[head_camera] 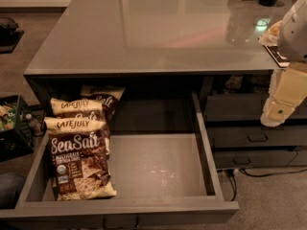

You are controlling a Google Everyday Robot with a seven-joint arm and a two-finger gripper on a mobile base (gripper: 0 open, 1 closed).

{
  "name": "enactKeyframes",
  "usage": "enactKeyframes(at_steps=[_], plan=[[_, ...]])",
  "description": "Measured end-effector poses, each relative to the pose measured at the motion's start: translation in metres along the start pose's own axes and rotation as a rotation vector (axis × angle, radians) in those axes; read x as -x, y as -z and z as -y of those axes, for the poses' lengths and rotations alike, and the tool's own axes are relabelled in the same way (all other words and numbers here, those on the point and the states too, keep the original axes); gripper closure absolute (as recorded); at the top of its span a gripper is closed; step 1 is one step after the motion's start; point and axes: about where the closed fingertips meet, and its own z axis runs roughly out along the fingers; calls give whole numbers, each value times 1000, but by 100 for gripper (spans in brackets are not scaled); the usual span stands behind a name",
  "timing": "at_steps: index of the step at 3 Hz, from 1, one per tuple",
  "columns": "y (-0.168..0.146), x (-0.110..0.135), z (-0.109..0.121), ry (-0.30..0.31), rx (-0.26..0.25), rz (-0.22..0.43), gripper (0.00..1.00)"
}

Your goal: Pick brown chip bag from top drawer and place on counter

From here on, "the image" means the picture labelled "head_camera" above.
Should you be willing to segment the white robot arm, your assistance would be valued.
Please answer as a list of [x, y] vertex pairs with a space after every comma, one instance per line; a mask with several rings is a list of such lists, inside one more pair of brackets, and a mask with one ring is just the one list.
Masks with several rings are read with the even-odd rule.
[[307, 0], [296, 0], [283, 19], [267, 29], [259, 42], [272, 45], [273, 38], [276, 38], [279, 54], [290, 64], [272, 73], [269, 96], [260, 118], [266, 127], [283, 124], [307, 97]]

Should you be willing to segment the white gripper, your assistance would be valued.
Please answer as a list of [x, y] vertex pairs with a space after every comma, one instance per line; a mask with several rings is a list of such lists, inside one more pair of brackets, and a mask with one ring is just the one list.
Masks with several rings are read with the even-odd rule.
[[272, 72], [269, 96], [260, 118], [265, 127], [283, 124], [307, 97], [307, 64], [291, 62]]

